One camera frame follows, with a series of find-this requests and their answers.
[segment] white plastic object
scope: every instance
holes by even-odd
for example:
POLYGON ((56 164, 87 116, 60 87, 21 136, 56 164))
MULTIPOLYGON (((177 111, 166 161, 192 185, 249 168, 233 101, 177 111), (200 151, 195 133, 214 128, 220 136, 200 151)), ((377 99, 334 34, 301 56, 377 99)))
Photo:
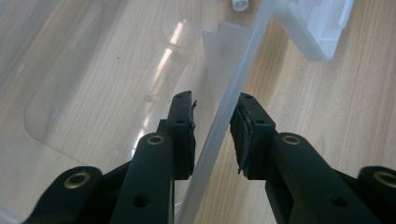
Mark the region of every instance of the white plastic object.
POLYGON ((233 10, 245 11, 248 8, 248 0, 232 0, 233 10))
POLYGON ((219 102, 219 109, 181 212, 177 214, 177 223, 192 223, 195 219, 237 99, 270 18, 276 16, 308 60, 328 61, 334 55, 352 5, 353 0, 263 0, 255 21, 248 29, 224 22, 219 25, 217 34, 203 32, 208 74, 213 84, 211 92, 213 99, 219 102))
POLYGON ((274 16, 309 61, 329 61, 353 0, 278 0, 274 16))

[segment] wooden surface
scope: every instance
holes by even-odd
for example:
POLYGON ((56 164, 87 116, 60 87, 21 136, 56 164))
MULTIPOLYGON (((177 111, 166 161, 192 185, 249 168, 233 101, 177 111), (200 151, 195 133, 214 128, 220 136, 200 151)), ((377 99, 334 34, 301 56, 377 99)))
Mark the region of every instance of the wooden surface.
MULTIPOLYGON (((199 102, 199 151, 215 109, 201 30, 250 25, 259 4, 236 13, 229 0, 2 1, 0 212, 28 216, 68 168, 105 173, 131 159, 178 91, 199 102)), ((333 60, 310 63, 272 20, 245 92, 330 166, 396 169, 395 22, 395 1, 355 1, 333 60)), ((227 135, 195 223, 275 223, 264 182, 237 168, 227 135)))
MULTIPOLYGON (((330 166, 352 176, 368 165, 396 169, 395 22, 395 1, 355 1, 333 60, 310 63, 272 21, 245 92, 330 166)), ((275 223, 264 182, 237 169, 228 134, 195 223, 275 223)))

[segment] black linkage arm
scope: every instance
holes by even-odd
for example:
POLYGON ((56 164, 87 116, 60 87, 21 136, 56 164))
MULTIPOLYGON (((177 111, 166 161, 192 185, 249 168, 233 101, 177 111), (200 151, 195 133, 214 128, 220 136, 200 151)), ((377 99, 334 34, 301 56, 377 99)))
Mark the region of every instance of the black linkage arm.
POLYGON ((242 93, 231 120, 236 158, 247 179, 266 180, 277 223, 396 223, 396 172, 365 167, 358 179, 332 169, 300 135, 277 133, 242 93))
POLYGON ((195 105, 190 91, 176 95, 168 119, 113 171, 80 166, 59 175, 25 223, 173 223, 174 180, 194 167, 195 105))

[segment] transparent plastic box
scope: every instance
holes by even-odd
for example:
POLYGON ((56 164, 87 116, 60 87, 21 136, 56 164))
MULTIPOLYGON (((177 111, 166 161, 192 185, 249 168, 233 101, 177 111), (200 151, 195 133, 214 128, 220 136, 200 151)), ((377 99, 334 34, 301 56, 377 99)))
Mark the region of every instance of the transparent plastic box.
POLYGON ((193 222, 270 18, 308 59, 332 57, 353 1, 314 2, 0 1, 0 222, 24 221, 67 169, 131 160, 182 91, 198 101, 196 169, 176 211, 193 222))

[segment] wooden table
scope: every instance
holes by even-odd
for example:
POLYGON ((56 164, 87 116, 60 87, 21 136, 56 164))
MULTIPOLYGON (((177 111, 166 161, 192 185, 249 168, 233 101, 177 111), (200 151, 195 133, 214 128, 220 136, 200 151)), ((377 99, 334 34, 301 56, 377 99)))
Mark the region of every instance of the wooden table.
MULTIPOLYGON (((214 109, 200 33, 250 25, 259 3, 237 13, 229 0, 2 1, 0 210, 21 220, 62 171, 131 159, 166 114, 156 103, 177 91, 199 92, 199 150, 214 109)), ((395 22, 395 1, 355 1, 334 58, 310 63, 272 20, 245 92, 330 166, 396 169, 395 22)), ((264 182, 237 169, 228 134, 195 223, 275 223, 264 182)))
MULTIPOLYGON (((369 165, 396 169, 395 22, 395 1, 355 1, 334 58, 310 63, 271 21, 245 92, 331 167, 352 176, 369 165)), ((264 182, 237 169, 228 134, 195 223, 276 223, 264 182)))

